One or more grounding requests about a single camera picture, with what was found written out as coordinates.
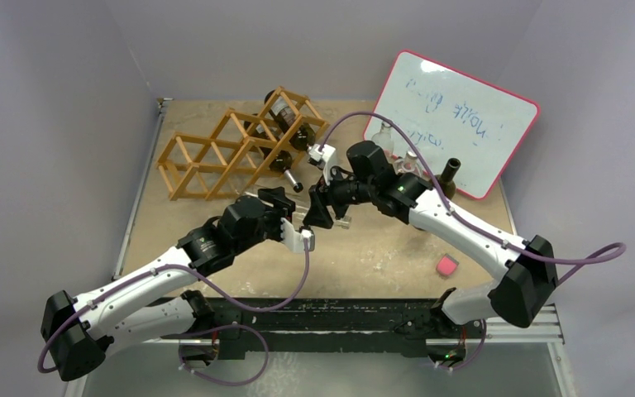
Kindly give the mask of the clear square glass bottle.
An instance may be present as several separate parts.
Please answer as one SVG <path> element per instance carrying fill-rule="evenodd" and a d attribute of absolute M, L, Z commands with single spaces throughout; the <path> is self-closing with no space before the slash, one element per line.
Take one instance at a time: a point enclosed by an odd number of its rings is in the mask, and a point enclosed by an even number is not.
<path fill-rule="evenodd" d="M 315 209 L 303 205 L 296 206 L 296 210 L 293 213 L 293 220 L 305 227 L 318 227 L 322 229 L 331 229 L 334 227 L 349 229 L 351 227 L 351 218 L 349 216 L 337 218 L 329 209 Z"/>

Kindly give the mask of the olive green wine bottle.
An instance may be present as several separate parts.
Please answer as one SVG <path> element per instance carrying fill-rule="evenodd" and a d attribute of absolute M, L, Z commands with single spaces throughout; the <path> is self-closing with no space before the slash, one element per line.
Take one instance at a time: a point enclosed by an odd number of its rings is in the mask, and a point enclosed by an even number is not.
<path fill-rule="evenodd" d="M 270 139 L 265 129 L 260 124 L 256 126 L 253 132 L 249 133 L 249 136 L 267 140 Z M 296 179 L 291 171 L 293 161 L 293 157 L 287 151 L 280 151 L 279 154 L 271 161 L 269 168 L 271 171 L 280 172 L 288 180 L 293 191 L 301 193 L 303 191 L 303 184 Z"/>

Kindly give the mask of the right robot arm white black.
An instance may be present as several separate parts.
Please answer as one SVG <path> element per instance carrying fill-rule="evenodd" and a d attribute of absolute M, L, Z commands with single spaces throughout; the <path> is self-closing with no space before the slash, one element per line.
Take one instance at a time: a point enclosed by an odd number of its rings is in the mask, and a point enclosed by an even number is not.
<path fill-rule="evenodd" d="M 309 148 L 308 162 L 322 177 L 309 190 L 304 225 L 328 229 L 350 206 L 371 203 L 385 216 L 430 232 L 480 265 L 491 276 L 489 283 L 451 288 L 432 306 L 432 328 L 443 337 L 478 319 L 500 317 L 518 328 L 532 324 L 558 284 L 548 240 L 507 233 L 448 202 L 432 182 L 396 173 L 372 141 L 357 142 L 346 155 L 349 172 L 338 167 L 334 147 Z"/>

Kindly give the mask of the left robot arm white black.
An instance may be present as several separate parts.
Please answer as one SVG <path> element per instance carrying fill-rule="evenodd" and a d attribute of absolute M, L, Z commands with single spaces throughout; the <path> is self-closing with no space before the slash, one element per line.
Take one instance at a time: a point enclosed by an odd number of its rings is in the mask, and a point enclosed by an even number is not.
<path fill-rule="evenodd" d="M 64 290 L 45 303 L 41 323 L 43 346 L 37 362 L 41 374 L 58 373 L 76 380 L 98 368 L 114 353 L 157 337 L 218 337 L 241 329 L 240 323 L 218 319 L 203 294 L 186 290 L 165 303 L 164 295 L 199 281 L 228 303 L 254 313 L 281 309 L 294 296 L 268 307 L 244 304 L 209 280 L 242 253 L 273 241 L 304 256 L 309 270 L 315 236 L 310 227 L 296 228 L 294 201 L 284 189 L 260 189 L 242 195 L 219 216 L 209 218 L 140 269 L 89 292 L 72 296 Z"/>

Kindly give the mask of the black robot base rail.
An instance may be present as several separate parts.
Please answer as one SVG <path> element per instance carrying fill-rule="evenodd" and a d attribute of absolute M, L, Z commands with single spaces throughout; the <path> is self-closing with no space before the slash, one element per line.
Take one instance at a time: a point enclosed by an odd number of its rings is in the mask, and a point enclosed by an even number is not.
<path fill-rule="evenodd" d="M 183 332 L 220 360 L 248 352 L 393 353 L 455 364 L 484 334 L 481 321 L 456 325 L 437 299 L 295 299 L 267 313 L 210 298 L 205 314 Z"/>

